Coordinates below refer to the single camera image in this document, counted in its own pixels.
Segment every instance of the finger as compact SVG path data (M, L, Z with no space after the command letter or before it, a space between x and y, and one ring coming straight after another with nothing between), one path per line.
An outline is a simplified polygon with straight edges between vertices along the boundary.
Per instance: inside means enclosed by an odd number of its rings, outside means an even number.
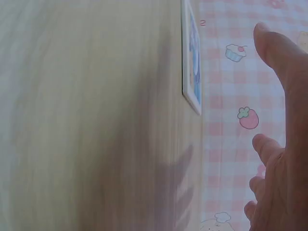
M252 140L252 145L265 166L270 156L281 150L281 146L277 141L268 138L263 134L257 134Z
M256 200L259 202L264 195L265 180L261 177L253 177L249 181L249 187L254 192Z
M275 71L285 89L288 64L306 53L288 37L272 32L264 23L255 26L254 40L260 58Z
M244 207L244 212L248 220L251 222L254 218L255 210L256 210L256 203L253 201L248 202Z

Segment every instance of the cherry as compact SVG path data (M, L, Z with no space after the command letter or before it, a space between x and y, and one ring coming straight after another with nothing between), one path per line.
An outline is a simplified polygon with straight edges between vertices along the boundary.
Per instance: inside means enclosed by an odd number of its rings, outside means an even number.
M238 50L239 50L239 52L245 51L244 47L239 47Z

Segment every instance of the pink gingham fabric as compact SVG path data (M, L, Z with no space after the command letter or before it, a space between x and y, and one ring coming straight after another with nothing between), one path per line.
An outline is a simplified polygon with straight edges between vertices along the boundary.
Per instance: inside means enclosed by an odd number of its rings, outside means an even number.
M247 231L244 205L255 199L249 180L264 175L252 138L264 133L285 145L284 92L256 52L253 29L262 21L298 43L301 31L308 32L308 0L202 0L199 11L204 77L201 230L208 231L214 224L209 221L216 220L220 231ZM240 47L235 57L227 52L231 44ZM240 124L239 109L245 107L258 116L255 129ZM219 219L220 213L226 219Z

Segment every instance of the white frame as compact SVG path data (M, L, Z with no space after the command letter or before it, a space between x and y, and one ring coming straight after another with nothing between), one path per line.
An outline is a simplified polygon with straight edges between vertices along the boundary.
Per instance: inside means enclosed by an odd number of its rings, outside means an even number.
M201 49L200 49L200 37L198 31L198 24L196 23L193 9L190 5L189 0L182 0L182 93L190 103L190 105L194 108L194 110L201 115L202 108L202 75L201 75ZM196 25L196 32L198 36L198 44L199 44L199 68L200 68L200 103L198 102L197 97L194 94L194 91L190 85L190 63L189 63L189 27L190 27L190 14L192 14L193 22Z

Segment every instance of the wooden board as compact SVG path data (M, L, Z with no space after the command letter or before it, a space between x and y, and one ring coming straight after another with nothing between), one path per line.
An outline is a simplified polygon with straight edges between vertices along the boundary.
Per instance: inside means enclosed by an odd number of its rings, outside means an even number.
M0 229L199 230L202 119L181 93L180 1L0 11Z

